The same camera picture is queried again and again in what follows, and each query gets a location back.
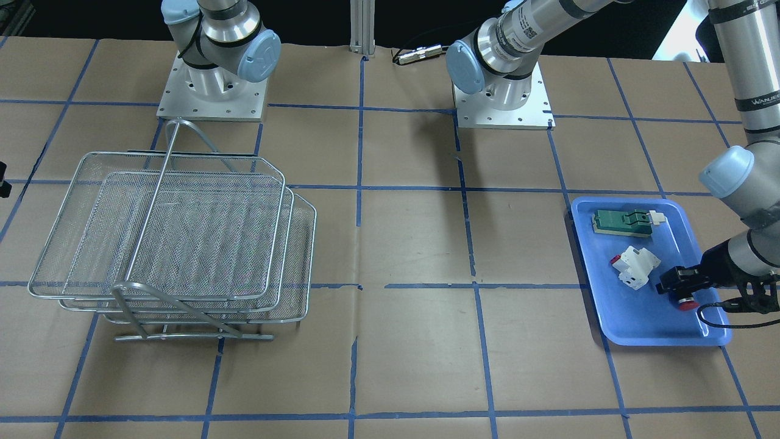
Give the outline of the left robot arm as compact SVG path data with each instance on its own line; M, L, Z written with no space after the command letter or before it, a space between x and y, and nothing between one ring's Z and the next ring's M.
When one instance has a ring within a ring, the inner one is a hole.
M494 82L524 81L541 48L593 16L606 1L513 1L446 52L454 86L468 95ZM741 117L746 146L732 146L699 179L738 214L746 230L707 250L699 264L674 266L658 293L681 304L708 287L736 287L726 312L778 311L778 2L710 1L712 23Z

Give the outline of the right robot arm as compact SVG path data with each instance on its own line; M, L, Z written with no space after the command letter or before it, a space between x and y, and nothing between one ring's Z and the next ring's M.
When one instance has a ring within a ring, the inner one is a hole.
M190 93L212 102L270 78L280 37L248 1L163 1L161 14L183 62Z

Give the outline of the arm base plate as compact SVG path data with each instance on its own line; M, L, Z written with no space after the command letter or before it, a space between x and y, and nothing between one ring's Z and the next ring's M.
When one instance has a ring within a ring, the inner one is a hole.
M261 122L269 80L248 82L219 66L196 69L176 54L156 116L164 120Z
M482 91L469 95L454 84L452 94L460 127L551 130L556 126L538 62L524 79L487 76Z

